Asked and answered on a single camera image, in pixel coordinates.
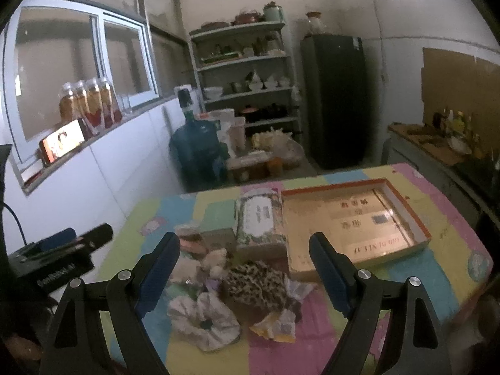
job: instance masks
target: window sill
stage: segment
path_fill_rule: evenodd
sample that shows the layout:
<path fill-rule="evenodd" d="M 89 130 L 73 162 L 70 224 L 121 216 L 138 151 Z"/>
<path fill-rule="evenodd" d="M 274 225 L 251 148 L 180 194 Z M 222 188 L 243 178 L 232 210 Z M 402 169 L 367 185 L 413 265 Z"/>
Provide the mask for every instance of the window sill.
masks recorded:
<path fill-rule="evenodd" d="M 157 107 L 159 105 L 162 105 L 166 103 L 167 101 L 170 101 L 172 99 L 176 98 L 175 96 L 169 96 L 169 97 L 159 97 L 154 100 L 151 100 L 149 102 L 146 102 L 144 104 L 141 104 L 139 106 L 136 106 L 132 112 L 132 114 L 127 114 L 123 116 L 122 121 L 120 121 L 117 124 L 114 124 L 110 128 L 106 129 L 105 131 L 101 132 L 100 134 L 93 136 L 92 138 L 88 139 L 87 141 L 84 141 L 82 144 L 80 144 L 78 147 L 76 147 L 74 150 L 71 152 L 67 153 L 63 157 L 59 158 L 56 160 L 54 163 L 52 163 L 49 166 L 46 166 L 43 168 L 41 171 L 39 171 L 38 175 L 35 175 L 35 178 L 31 178 L 27 181 L 22 186 L 22 191 L 26 196 L 30 195 L 33 193 L 33 191 L 38 188 L 50 175 L 52 175 L 55 171 L 57 171 L 61 166 L 63 166 L 66 162 L 68 162 L 71 158 L 82 152 L 85 148 L 91 146 L 93 143 L 95 143 L 98 139 L 104 137 L 106 134 L 110 133 L 111 131 L 119 128 L 120 126 L 124 125 L 125 123 L 133 120 L 134 118 L 139 117 L 140 115 L 150 111 L 154 107 Z"/>

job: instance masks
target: metal screw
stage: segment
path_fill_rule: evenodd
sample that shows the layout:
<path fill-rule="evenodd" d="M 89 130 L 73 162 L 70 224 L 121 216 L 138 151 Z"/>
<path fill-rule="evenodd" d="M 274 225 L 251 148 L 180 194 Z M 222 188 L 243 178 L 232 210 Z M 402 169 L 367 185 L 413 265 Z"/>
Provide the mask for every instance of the metal screw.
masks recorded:
<path fill-rule="evenodd" d="M 122 270 L 120 272 L 118 272 L 118 279 L 119 280 L 127 280 L 127 279 L 130 279 L 130 277 L 132 276 L 132 272 L 130 272 L 129 270 L 125 269 L 125 270 Z"/>
<path fill-rule="evenodd" d="M 357 275 L 361 279 L 370 279 L 372 277 L 372 273 L 367 269 L 360 269 L 359 271 L 357 271 Z"/>
<path fill-rule="evenodd" d="M 418 279 L 417 277 L 410 277 L 409 283 L 412 284 L 413 286 L 420 286 L 422 284 L 420 279 Z"/>
<path fill-rule="evenodd" d="M 82 283 L 82 280 L 79 277 L 76 277 L 74 279 L 71 279 L 71 281 L 69 282 L 69 286 L 71 288 L 78 288 L 81 283 Z"/>

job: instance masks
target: open cardboard box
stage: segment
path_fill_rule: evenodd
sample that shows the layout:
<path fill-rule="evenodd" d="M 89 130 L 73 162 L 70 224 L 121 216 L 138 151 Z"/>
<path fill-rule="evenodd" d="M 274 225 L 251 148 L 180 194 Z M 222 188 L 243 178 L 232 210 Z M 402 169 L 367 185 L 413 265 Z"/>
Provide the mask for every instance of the open cardboard box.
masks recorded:
<path fill-rule="evenodd" d="M 317 280 L 309 238 L 323 232 L 358 268 L 408 255 L 431 235 L 387 179 L 282 191 L 290 276 Z"/>

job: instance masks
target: plate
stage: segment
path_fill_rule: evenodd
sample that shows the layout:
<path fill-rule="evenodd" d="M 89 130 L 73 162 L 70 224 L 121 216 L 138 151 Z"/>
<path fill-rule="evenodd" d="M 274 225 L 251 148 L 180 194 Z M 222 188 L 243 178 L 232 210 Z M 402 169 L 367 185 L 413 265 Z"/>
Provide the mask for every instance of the plate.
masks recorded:
<path fill-rule="evenodd" d="M 462 155 L 470 155 L 472 153 L 472 149 L 462 140 L 459 140 L 455 137 L 448 138 L 448 146 L 453 149 L 456 153 Z"/>

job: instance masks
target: cardboard sheet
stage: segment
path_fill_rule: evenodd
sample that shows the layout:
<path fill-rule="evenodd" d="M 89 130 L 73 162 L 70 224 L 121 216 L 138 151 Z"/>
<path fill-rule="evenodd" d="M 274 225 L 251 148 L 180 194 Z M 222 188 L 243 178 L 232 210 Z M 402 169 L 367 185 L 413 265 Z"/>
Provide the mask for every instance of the cardboard sheet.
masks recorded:
<path fill-rule="evenodd" d="M 473 113 L 472 128 L 483 151 L 500 148 L 500 66 L 464 53 L 424 48 L 423 121 L 445 107 Z"/>

